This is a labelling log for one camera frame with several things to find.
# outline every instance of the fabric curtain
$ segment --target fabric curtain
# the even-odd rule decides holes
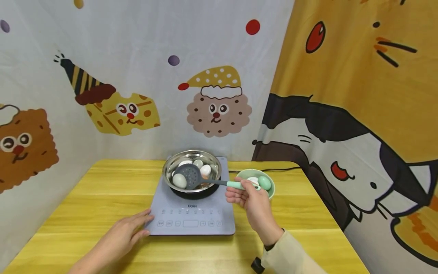
[[[251,160],[292,8],[2,1],[0,272],[99,159]]]
[[[303,168],[371,273],[437,271],[437,14],[295,1],[253,141],[253,160]]]

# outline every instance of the sleeve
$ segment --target sleeve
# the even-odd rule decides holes
[[[261,264],[277,274],[327,274],[288,231],[271,250],[263,250]]]

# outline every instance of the small bowl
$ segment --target small bowl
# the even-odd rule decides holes
[[[260,176],[265,176],[271,182],[271,189],[268,190],[269,199],[271,199],[275,193],[275,184],[274,184],[274,181],[272,180],[272,178],[269,175],[267,175],[265,172],[260,171],[258,169],[245,169],[245,170],[242,170],[241,172],[239,172],[239,174],[237,175],[237,177],[240,177],[240,178],[245,179],[245,180],[247,180],[250,177],[257,177],[258,178]]]
[[[186,193],[186,194],[195,194],[200,193],[202,191],[205,191],[211,187],[218,186],[215,184],[208,184],[202,188],[194,189],[194,190],[188,190],[188,189],[180,189],[179,187],[176,187],[172,183],[172,172],[176,170],[178,165],[185,160],[201,160],[204,164],[209,164],[212,167],[212,172],[208,176],[211,180],[219,180],[221,174],[222,174],[222,167],[220,165],[219,159],[213,156],[212,154],[201,151],[201,150],[186,150],[180,153],[177,153],[173,156],[171,156],[167,161],[165,162],[163,169],[162,169],[162,176],[164,178],[164,181],[166,184],[172,188],[172,190],[175,190],[177,192]]]

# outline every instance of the purple dot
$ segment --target purple dot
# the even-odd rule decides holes
[[[167,60],[169,62],[169,64],[171,64],[172,66],[176,66],[180,63],[180,59],[178,58],[178,56],[176,55],[172,55],[169,57],[169,59]]]
[[[0,28],[6,33],[8,33],[11,30],[9,24],[4,20],[0,20]]]

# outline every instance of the cat mouth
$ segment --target cat mouth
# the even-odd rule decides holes
[[[21,160],[26,159],[28,154],[29,153],[26,152],[23,156],[15,155],[14,159],[12,160],[12,163],[14,164],[16,161],[21,161]]]
[[[332,171],[333,176],[340,181],[346,181],[348,179],[354,180],[356,178],[354,175],[352,177],[348,175],[347,170],[338,165],[338,161],[332,163],[330,170]]]

